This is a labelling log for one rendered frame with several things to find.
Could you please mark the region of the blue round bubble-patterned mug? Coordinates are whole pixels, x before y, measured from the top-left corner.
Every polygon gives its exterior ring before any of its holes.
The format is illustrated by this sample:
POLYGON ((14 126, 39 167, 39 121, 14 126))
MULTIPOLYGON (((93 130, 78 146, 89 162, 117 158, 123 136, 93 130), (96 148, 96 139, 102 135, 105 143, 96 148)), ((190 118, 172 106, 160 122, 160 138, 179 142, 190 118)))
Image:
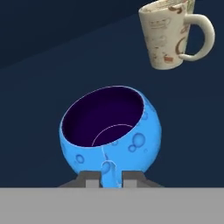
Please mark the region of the blue round bubble-patterned mug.
POLYGON ((103 187, 120 188, 124 172, 146 172, 162 128, 149 100, 132 87, 97 89, 76 101, 59 124, 63 155, 76 173, 99 172, 103 187))

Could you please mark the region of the cream patterned mug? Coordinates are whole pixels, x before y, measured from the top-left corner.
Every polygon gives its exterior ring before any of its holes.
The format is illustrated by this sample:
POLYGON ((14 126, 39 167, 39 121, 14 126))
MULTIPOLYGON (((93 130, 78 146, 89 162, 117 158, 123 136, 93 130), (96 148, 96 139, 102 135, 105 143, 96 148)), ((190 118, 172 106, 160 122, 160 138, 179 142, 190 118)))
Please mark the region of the cream patterned mug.
POLYGON ((204 58, 212 50, 215 31, 204 15, 194 14, 195 0, 156 0, 138 11, 150 63, 158 70, 178 67, 204 58), (191 25, 204 33, 204 45, 194 55, 186 54, 191 25))

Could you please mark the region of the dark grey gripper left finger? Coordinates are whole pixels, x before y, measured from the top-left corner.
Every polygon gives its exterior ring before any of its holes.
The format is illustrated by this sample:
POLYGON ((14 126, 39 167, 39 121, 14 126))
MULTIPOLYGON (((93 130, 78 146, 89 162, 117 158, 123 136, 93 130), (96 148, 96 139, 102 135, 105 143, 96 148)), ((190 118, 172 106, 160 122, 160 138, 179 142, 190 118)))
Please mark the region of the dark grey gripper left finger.
POLYGON ((101 173, 99 171, 81 171, 76 179, 73 179, 62 187, 65 188, 101 188, 101 173))

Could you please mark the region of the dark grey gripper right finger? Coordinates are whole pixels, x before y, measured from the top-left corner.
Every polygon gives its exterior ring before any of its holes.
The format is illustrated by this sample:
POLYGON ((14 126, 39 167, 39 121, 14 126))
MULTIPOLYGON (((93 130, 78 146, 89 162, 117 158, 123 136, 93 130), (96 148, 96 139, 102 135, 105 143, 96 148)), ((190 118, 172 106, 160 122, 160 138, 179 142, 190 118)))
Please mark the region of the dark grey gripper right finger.
POLYGON ((147 179, 142 171, 123 171, 123 188, 151 188, 161 187, 160 184, 147 179))

